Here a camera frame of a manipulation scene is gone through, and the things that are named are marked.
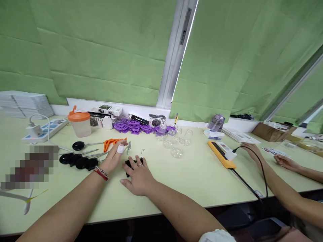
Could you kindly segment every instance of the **table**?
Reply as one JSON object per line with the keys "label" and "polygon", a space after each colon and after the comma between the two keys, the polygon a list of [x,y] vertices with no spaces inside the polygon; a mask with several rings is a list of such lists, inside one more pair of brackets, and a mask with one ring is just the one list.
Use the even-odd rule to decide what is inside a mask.
{"label": "table", "polygon": [[[45,124],[46,120],[35,120],[36,124]],[[29,152],[29,144],[21,141],[25,136],[27,119],[8,118],[4,115],[0,119],[0,131],[2,142],[0,153],[0,181],[5,180],[5,174],[10,174],[10,167],[17,166],[16,160],[24,159],[24,153]],[[255,196],[248,188],[233,174],[226,170],[217,159],[213,151],[207,145],[208,139],[200,128],[193,128],[193,144],[184,151],[181,159],[171,156],[170,150],[166,149],[162,142],[156,141],[154,135],[140,133],[133,135],[119,133],[116,130],[92,129],[89,137],[77,138],[71,125],[65,126],[51,140],[60,146],[71,149],[76,141],[85,143],[101,142],[110,138],[125,138],[131,141],[132,149],[130,156],[143,156],[146,158],[151,173],[157,181],[189,196],[203,207],[215,207],[228,204],[255,201]],[[290,149],[279,143],[262,142],[261,147],[271,147],[286,152],[299,164],[323,171],[323,159],[298,147]],[[228,136],[222,141],[234,149],[239,144]],[[99,148],[102,152],[103,144],[85,147],[82,151]],[[298,192],[322,189],[323,185],[299,174],[288,171],[274,163],[274,158],[265,151],[261,151],[276,173],[282,177],[291,187]],[[265,196],[265,185],[261,173],[257,170],[254,161],[251,160],[246,151],[238,149],[238,156],[234,159],[237,165],[237,172],[254,189]],[[121,161],[128,159],[127,153],[122,155]],[[55,203],[62,199],[67,193],[75,188],[88,174],[87,170],[78,170],[76,167],[63,165],[56,161],[49,181],[39,183],[33,196],[36,196],[46,189],[45,193],[31,201],[30,211],[23,215],[25,203],[18,199],[0,196],[0,235],[15,234],[24,232],[42,214],[50,209]],[[87,223],[98,223],[103,221],[114,221],[142,216],[160,214],[160,211],[146,197],[137,197],[131,194],[119,182],[126,178],[125,171],[121,165],[112,174],[104,188],[91,216]],[[29,189],[15,189],[11,193],[28,196]]]}

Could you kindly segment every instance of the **bracelet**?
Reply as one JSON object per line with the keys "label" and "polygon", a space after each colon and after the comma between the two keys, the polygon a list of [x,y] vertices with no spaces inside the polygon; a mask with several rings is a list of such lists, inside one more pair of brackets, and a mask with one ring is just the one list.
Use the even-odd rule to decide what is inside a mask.
{"label": "bracelet", "polygon": [[105,173],[104,170],[100,169],[99,167],[95,166],[94,171],[98,173],[100,176],[103,177],[104,180],[109,180],[109,176],[107,173]]}

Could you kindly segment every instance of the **hand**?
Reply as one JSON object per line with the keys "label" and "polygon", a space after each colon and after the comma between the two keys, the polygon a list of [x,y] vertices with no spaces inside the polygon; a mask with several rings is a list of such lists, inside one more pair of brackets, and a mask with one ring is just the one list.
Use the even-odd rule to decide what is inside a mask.
{"label": "hand", "polygon": [[100,169],[104,170],[108,175],[117,167],[119,164],[121,153],[118,153],[119,145],[128,145],[125,139],[118,141],[112,149],[109,151],[107,157],[105,158],[104,162],[100,165]]}
{"label": "hand", "polygon": [[294,172],[297,172],[299,169],[302,168],[302,166],[300,166],[299,164],[297,164],[295,161],[293,161],[292,159],[289,159],[288,157],[286,156],[282,156],[282,155],[278,155],[276,154],[274,156],[275,160],[277,161],[277,163],[288,169],[288,170],[291,170],[291,171],[294,171]]}
{"label": "hand", "polygon": [[250,155],[250,157],[256,162],[257,166],[259,169],[261,169],[261,165],[260,165],[260,161],[262,162],[262,165],[264,165],[265,159],[262,156],[262,154],[260,153],[260,150],[258,149],[258,147],[255,144],[249,144],[249,143],[242,143],[242,149],[246,150],[248,152],[248,154]]}
{"label": "hand", "polygon": [[120,182],[132,194],[136,196],[146,196],[149,190],[157,183],[157,181],[150,173],[145,158],[142,158],[143,163],[141,163],[139,156],[136,155],[136,164],[132,157],[129,156],[129,161],[133,169],[131,169],[125,163],[123,163],[122,166],[131,177],[132,182],[128,179],[122,179],[120,180]]}

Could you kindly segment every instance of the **white plug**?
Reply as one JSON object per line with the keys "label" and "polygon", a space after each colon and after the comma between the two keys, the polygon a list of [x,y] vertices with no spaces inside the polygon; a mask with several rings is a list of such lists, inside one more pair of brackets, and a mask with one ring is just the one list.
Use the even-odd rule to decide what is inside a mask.
{"label": "white plug", "polygon": [[237,154],[233,153],[232,150],[229,150],[226,152],[226,154],[224,155],[229,161],[233,160]]}
{"label": "white plug", "polygon": [[39,125],[35,125],[33,122],[29,123],[29,127],[26,128],[27,132],[30,134],[32,138],[38,138],[44,132],[41,130]]}

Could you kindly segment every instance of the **orange device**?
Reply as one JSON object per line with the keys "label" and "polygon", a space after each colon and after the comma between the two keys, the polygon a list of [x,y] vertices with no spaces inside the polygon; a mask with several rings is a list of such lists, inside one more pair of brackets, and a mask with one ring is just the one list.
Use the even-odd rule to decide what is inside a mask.
{"label": "orange device", "polygon": [[215,153],[215,155],[218,157],[218,159],[221,161],[222,165],[225,168],[227,168],[227,169],[229,169],[229,168],[236,169],[237,168],[237,166],[232,161],[229,161],[225,157],[224,151],[217,145],[217,143],[209,141],[208,145],[213,150],[213,152]]}
{"label": "orange device", "polygon": [[119,140],[122,139],[108,139],[104,142],[104,149],[103,152],[106,152],[108,150],[108,147],[111,143],[113,143],[113,145],[115,145]]}

